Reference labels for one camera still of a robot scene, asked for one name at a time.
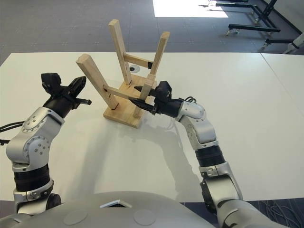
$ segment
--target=gray carpet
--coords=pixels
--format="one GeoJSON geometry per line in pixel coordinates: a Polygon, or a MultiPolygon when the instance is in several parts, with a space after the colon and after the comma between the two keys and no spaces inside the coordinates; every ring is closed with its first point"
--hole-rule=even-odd
{"type": "MultiPolygon", "coordinates": [[[[119,19],[129,52],[154,52],[163,31],[171,32],[166,52],[260,52],[265,32],[225,35],[229,23],[254,25],[251,9],[223,9],[228,18],[156,18],[152,0],[1,0],[0,64],[18,52],[113,52],[111,19],[119,19]]],[[[273,38],[298,36],[276,13],[270,16],[282,29],[273,38]]],[[[285,49],[272,44],[263,52],[285,49]]]]}

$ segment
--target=circular cap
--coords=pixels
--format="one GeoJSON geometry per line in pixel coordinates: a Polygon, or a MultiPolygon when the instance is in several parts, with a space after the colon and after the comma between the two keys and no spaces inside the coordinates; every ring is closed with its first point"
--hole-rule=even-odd
{"type": "Polygon", "coordinates": [[[63,219],[63,223],[70,226],[83,221],[88,213],[85,210],[74,210],[63,219]]]}
{"type": "Polygon", "coordinates": [[[138,210],[134,213],[133,218],[135,222],[142,226],[149,226],[156,220],[155,214],[150,210],[138,210]]]}
{"type": "Polygon", "coordinates": [[[132,73],[138,73],[141,70],[141,68],[138,65],[131,65],[130,66],[130,71],[132,73]]]}

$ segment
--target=black metal frame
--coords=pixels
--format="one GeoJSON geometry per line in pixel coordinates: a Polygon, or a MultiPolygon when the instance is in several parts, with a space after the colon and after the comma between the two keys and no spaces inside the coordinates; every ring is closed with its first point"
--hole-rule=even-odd
{"type": "Polygon", "coordinates": [[[266,39],[265,44],[290,44],[294,39],[266,39]]]}
{"type": "Polygon", "coordinates": [[[229,31],[227,35],[229,35],[232,29],[245,29],[245,30],[255,30],[255,31],[264,31],[264,32],[280,32],[279,29],[270,19],[269,14],[274,9],[274,5],[277,0],[271,0],[270,3],[266,6],[266,8],[262,11],[257,5],[250,5],[250,4],[239,4],[239,3],[216,3],[216,6],[223,6],[223,7],[238,7],[238,8],[251,8],[253,13],[258,15],[256,19],[256,23],[260,20],[264,22],[266,27],[261,26],[250,26],[250,25],[240,25],[240,24],[229,24],[228,28],[229,31]]]}
{"type": "Polygon", "coordinates": [[[219,1],[229,1],[229,2],[243,2],[246,3],[248,0],[219,0],[219,1]]]}

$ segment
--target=caster wheel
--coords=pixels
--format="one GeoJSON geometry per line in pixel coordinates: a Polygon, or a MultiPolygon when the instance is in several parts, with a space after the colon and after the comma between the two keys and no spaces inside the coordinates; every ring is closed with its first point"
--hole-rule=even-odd
{"type": "Polygon", "coordinates": [[[226,36],[229,36],[231,33],[231,30],[228,30],[227,33],[226,33],[226,36]]]}
{"type": "Polygon", "coordinates": [[[47,200],[46,210],[49,210],[61,204],[61,197],[58,194],[51,193],[47,200]]]}

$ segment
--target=sunlight on floor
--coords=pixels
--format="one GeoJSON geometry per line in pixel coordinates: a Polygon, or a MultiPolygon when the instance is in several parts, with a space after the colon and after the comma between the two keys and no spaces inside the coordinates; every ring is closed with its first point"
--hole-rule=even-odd
{"type": "Polygon", "coordinates": [[[227,18],[221,7],[202,7],[206,0],[153,0],[155,17],[227,18]]]}

